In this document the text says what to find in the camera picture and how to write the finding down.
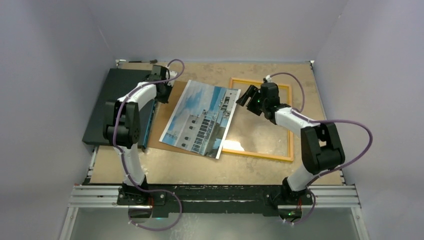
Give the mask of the yellow picture frame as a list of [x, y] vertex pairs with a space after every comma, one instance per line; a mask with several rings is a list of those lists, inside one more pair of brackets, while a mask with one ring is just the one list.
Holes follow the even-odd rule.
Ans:
[[255, 157], [255, 158], [262, 158], [262, 159], [268, 159], [268, 160], [276, 160], [276, 161], [286, 161], [286, 162], [293, 162], [294, 161], [294, 134], [292, 132], [288, 131], [288, 156], [281, 156], [281, 155], [272, 155], [272, 154], [264, 154], [264, 153], [255, 153], [255, 152], [249, 152], [249, 151], [238, 151], [238, 150], [231, 150], [231, 149], [224, 149], [222, 147], [222, 152], [225, 154], [234, 154], [239, 155], [243, 157]]

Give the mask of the clear acrylic sheet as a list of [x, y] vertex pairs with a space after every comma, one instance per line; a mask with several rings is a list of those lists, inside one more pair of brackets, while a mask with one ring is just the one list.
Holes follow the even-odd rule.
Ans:
[[228, 150], [267, 155], [288, 156], [289, 133], [264, 117], [250, 112], [247, 105], [235, 106], [235, 111], [223, 143]]

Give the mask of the building and sky photo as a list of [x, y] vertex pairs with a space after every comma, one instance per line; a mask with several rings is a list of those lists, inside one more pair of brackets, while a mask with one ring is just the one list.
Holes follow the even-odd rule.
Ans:
[[218, 159], [240, 89], [186, 82], [159, 141], [192, 154]]

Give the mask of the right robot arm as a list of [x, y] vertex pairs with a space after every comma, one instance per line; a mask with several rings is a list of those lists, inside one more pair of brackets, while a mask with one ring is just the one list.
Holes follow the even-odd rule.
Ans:
[[274, 125], [284, 127], [300, 138], [302, 164], [282, 181], [280, 196], [284, 202], [294, 203], [314, 178], [345, 162], [336, 125], [315, 121], [298, 113], [289, 104], [281, 103], [275, 83], [265, 82], [260, 87], [250, 85], [236, 104], [246, 106], [258, 116], [264, 115]]

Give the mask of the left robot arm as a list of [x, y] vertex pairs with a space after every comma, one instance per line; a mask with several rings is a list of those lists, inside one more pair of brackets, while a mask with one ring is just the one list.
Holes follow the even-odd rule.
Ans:
[[154, 65], [145, 81], [105, 104], [103, 137], [113, 146], [121, 161], [124, 177], [120, 193], [138, 205], [146, 203], [151, 193], [138, 154], [140, 109], [152, 100], [167, 103], [177, 76], [167, 66]]

